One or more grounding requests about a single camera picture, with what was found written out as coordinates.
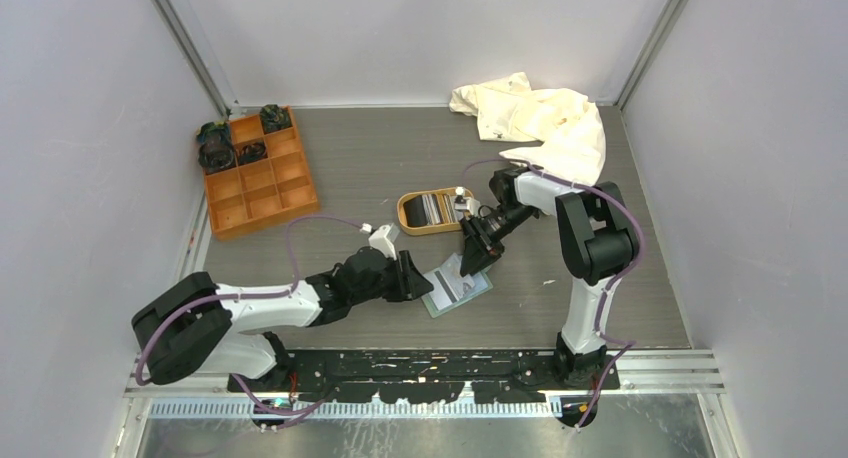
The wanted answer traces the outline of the white credit card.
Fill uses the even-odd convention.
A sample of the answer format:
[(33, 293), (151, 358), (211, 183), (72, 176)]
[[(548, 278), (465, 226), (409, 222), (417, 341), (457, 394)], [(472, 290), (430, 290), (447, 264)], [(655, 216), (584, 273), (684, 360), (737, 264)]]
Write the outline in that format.
[(460, 274), (460, 267), (461, 256), (453, 254), (439, 267), (424, 274), (434, 287), (429, 298), (436, 310), (457, 304), (476, 287), (472, 276)]

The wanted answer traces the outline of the green card holder wallet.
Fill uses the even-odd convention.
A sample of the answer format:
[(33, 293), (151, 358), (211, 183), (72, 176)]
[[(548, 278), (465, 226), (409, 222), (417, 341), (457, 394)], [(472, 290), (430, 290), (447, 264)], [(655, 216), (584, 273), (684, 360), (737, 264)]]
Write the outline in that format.
[(442, 309), (442, 310), (436, 310), (435, 307), (433, 306), (432, 302), (430, 301), (429, 294), (424, 295), (421, 298), (421, 301), (423, 302), (424, 306), (426, 307), (429, 315), (432, 318), (437, 318), (437, 317), (439, 317), (439, 316), (441, 316), (445, 313), (448, 313), (449, 311), (451, 311), (455, 308), (458, 308), (459, 306), (462, 306), (462, 305), (470, 302), (471, 300), (473, 300), (477, 296), (480, 296), (481, 294), (486, 293), (489, 290), (491, 290), (493, 285), (492, 285), (491, 280), (489, 279), (489, 277), (487, 275), (487, 271), (488, 271), (488, 268), (485, 269), (484, 271), (481, 271), (481, 272), (476, 273), (474, 275), (470, 275), (475, 279), (476, 287), (474, 288), (474, 290), (470, 294), (466, 295), (457, 304), (453, 304), (453, 305), (449, 306), (448, 308), (445, 308), (445, 309)]

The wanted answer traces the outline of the tan oval card tray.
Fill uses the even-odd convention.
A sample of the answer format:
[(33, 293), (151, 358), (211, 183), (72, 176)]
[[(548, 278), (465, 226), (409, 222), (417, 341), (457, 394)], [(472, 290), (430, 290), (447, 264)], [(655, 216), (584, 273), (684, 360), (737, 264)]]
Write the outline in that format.
[(429, 191), (418, 191), (418, 192), (412, 192), (412, 193), (407, 193), (407, 194), (403, 195), (398, 200), (397, 206), (396, 206), (398, 222), (399, 222), (402, 230), (405, 233), (407, 233), (408, 235), (411, 235), (411, 236), (423, 236), (423, 235), (432, 235), (432, 234), (438, 234), (438, 233), (449, 233), (449, 232), (460, 231), (461, 230), (460, 221), (463, 218), (457, 224), (427, 226), (427, 227), (420, 227), (420, 228), (410, 227), (406, 222), (405, 213), (401, 208), (402, 204), (404, 202), (406, 202), (407, 200), (411, 199), (414, 195), (425, 194), (425, 193), (447, 193), (447, 194), (450, 194), (450, 195), (455, 195), (455, 193), (454, 193), (455, 188), (456, 187), (448, 187), (448, 188), (441, 188), (441, 189), (429, 190)]

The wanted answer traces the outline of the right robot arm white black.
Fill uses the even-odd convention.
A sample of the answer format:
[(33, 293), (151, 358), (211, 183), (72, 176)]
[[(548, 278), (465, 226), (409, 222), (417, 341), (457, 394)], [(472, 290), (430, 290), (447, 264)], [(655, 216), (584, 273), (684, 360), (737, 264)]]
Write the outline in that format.
[(493, 265), (505, 252), (504, 239), (528, 219), (554, 217), (572, 288), (552, 371), (565, 387), (580, 388), (607, 364), (609, 308), (619, 282), (641, 258), (643, 232), (612, 182), (574, 183), (524, 164), (495, 171), (489, 188), (498, 202), (494, 208), (466, 196), (462, 187), (454, 192), (453, 207), (462, 214), (460, 273)]

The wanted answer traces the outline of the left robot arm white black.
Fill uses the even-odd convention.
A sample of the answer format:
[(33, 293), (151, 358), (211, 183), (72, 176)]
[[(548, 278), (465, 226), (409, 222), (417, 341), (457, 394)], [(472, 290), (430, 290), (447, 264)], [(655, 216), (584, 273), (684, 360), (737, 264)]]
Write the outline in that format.
[(273, 329), (324, 326), (368, 301), (413, 301), (433, 289), (408, 251), (387, 256), (370, 246), (288, 285), (238, 287), (194, 272), (133, 316), (140, 347), (135, 380), (168, 385), (214, 372), (277, 391), (290, 381), (292, 366)]

